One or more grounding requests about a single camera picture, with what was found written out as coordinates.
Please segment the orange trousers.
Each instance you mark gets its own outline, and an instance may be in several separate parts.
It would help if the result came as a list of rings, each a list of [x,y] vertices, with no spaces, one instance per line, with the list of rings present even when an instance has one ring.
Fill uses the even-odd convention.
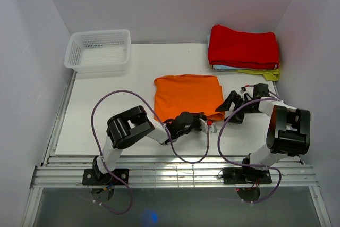
[[[213,75],[166,75],[154,80],[154,111],[162,122],[182,112],[203,113],[208,119],[222,121],[224,112],[215,109],[224,102],[223,90]]]

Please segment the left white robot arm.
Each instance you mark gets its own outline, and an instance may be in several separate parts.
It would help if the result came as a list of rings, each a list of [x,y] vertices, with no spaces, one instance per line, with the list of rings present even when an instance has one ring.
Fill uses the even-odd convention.
[[[94,177],[101,184],[109,183],[122,151],[144,137],[167,146],[192,131],[210,135],[215,132],[211,125],[212,122],[204,114],[190,112],[182,112],[176,118],[160,124],[151,120],[142,106],[115,115],[107,121],[105,145],[93,161]]]

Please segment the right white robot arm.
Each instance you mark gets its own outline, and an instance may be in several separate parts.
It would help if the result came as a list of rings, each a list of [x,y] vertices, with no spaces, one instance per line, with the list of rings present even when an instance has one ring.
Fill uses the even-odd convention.
[[[216,108],[226,112],[234,109],[225,121],[241,124],[247,113],[265,113],[270,117],[265,144],[254,153],[249,153],[241,164],[222,169],[220,176],[224,184],[271,184],[269,168],[278,161],[304,155],[310,147],[310,118],[308,110],[285,104],[269,90],[267,84],[252,86],[249,95],[243,86],[241,92],[231,91],[224,102]]]

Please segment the yellow-green folded trousers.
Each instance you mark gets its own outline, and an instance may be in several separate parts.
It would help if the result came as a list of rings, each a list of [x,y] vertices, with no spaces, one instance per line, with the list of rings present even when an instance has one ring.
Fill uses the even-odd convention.
[[[234,72],[251,74],[251,75],[261,75],[266,81],[278,81],[281,77],[279,69],[272,70],[250,70],[250,69],[237,69]]]

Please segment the white plastic basket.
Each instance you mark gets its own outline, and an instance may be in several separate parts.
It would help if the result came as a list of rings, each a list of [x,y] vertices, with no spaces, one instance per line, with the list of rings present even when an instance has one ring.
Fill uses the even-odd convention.
[[[129,66],[131,35],[126,29],[74,33],[64,66],[77,73],[121,72]]]

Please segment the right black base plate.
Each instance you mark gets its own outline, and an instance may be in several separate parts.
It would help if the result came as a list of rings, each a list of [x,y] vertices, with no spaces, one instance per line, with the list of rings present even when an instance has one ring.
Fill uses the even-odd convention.
[[[272,184],[269,170],[261,171],[250,167],[229,167],[222,169],[224,184]]]

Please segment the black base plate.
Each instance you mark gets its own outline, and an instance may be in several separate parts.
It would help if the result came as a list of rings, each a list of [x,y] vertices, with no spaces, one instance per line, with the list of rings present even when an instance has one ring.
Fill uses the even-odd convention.
[[[129,182],[129,169],[115,169],[113,174],[122,179],[126,184]],[[82,177],[82,185],[85,186],[109,186],[109,185],[123,185],[121,181],[112,177],[109,173],[100,174],[97,177],[94,169],[85,169]]]
[[[261,171],[250,167],[229,167],[222,169],[224,184],[272,184],[269,170]]]

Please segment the aluminium rail frame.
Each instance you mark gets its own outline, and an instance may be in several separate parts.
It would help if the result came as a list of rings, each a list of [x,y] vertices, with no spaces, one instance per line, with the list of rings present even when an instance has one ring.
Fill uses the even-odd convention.
[[[88,155],[61,157],[55,154],[67,112],[71,108],[70,102],[76,83],[76,77],[72,77],[65,90],[43,164],[34,171],[22,226],[34,226],[38,219],[44,189],[85,188],[81,184],[82,173],[89,166],[91,157]],[[141,189],[221,188],[223,181],[217,178],[217,170],[230,167],[230,164],[217,156],[208,156],[204,162],[196,165],[182,162],[176,156],[125,156],[121,158],[120,165],[130,168],[131,187]],[[321,226],[331,226],[312,166],[305,165],[298,158],[286,158],[279,162],[278,168],[283,175],[280,186],[307,187],[318,223]]]

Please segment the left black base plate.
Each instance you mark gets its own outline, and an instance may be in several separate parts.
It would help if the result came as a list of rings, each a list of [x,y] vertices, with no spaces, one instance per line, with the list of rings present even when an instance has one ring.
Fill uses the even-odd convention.
[[[113,174],[122,179],[126,184],[129,182],[129,169],[115,169]],[[85,186],[109,186],[109,185],[123,185],[121,181],[112,177],[109,173],[100,174],[97,177],[94,169],[85,169],[82,177],[82,185]]]

